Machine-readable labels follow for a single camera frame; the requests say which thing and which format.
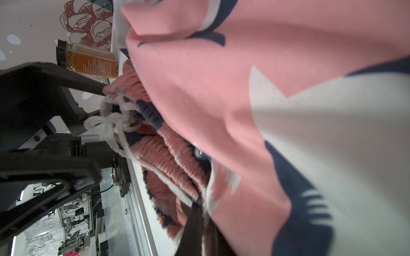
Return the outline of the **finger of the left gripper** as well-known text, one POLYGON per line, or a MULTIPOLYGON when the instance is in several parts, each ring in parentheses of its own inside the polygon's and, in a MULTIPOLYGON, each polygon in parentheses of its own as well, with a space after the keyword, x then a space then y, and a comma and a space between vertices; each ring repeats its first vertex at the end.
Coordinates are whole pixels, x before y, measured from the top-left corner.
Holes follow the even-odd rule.
POLYGON ((104 84, 53 63, 25 63, 1 70, 1 151, 14 151, 55 116, 73 136, 83 134, 87 113, 70 90, 103 94, 104 84))
POLYGON ((98 163, 80 157, 22 152, 1 153, 1 244, 101 182, 98 163), (16 199, 28 185, 56 186, 19 205, 16 199))

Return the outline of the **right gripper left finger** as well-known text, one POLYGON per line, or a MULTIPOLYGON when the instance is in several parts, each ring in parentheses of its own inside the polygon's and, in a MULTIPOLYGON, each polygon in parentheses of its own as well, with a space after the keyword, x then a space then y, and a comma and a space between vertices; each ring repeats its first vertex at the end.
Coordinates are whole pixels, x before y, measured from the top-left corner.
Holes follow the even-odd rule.
POLYGON ((175 256, 202 255, 203 226, 202 207, 193 203, 175 256))

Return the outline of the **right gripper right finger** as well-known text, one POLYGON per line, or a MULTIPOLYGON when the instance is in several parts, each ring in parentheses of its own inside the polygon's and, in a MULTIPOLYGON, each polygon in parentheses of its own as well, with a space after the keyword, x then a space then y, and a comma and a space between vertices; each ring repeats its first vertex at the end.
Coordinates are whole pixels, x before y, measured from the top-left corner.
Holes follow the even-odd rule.
POLYGON ((209 221, 211 256, 236 256, 215 223, 209 221))

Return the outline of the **pink patterned shorts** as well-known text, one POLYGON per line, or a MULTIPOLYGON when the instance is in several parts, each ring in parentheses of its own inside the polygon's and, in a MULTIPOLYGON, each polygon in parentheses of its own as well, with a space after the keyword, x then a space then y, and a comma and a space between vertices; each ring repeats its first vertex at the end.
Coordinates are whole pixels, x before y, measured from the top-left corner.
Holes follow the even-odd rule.
POLYGON ((409 1, 115 1, 102 138, 177 249, 193 203, 236 256, 410 253, 409 1))

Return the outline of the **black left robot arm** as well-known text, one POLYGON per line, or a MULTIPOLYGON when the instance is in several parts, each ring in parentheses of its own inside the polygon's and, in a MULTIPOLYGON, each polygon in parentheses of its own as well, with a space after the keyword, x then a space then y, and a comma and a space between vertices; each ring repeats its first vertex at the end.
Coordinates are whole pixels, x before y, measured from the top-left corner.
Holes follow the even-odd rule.
POLYGON ((71 90, 102 95, 103 84, 53 63, 1 71, 1 244, 101 182, 115 153, 82 143, 85 112, 71 90))

